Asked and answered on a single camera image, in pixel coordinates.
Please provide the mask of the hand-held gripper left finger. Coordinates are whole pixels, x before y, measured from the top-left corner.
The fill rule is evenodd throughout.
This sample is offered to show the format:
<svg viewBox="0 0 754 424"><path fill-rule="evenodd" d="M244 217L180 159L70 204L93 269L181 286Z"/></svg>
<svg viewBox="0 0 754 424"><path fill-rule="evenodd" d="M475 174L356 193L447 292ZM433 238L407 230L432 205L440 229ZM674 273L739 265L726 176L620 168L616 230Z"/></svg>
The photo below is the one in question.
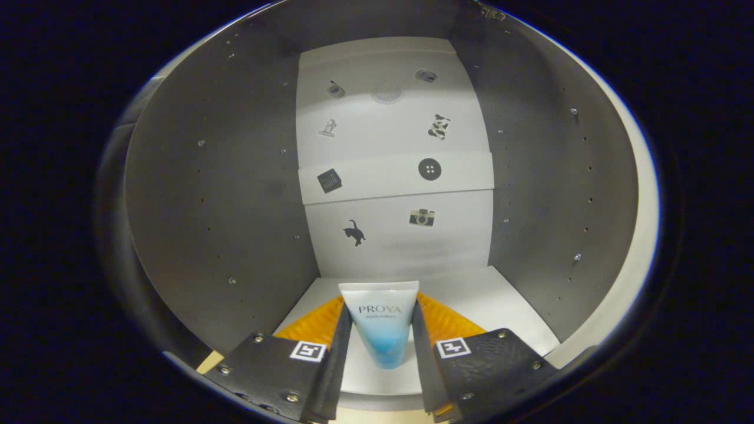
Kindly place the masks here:
<svg viewBox="0 0 754 424"><path fill-rule="evenodd" d="M336 296L273 335L251 334L203 375L275 417L328 423L336 419L351 325Z"/></svg>

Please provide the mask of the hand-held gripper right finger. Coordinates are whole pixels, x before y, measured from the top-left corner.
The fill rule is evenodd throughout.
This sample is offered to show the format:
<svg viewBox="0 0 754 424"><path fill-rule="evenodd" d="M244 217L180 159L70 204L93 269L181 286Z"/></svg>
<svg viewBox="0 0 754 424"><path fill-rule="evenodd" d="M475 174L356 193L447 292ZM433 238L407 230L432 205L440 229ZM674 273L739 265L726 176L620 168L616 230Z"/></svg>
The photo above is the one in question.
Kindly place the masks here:
<svg viewBox="0 0 754 424"><path fill-rule="evenodd" d="M514 331L491 331L418 293L412 316L418 378L436 422L485 422L536 396L557 374Z"/></svg>

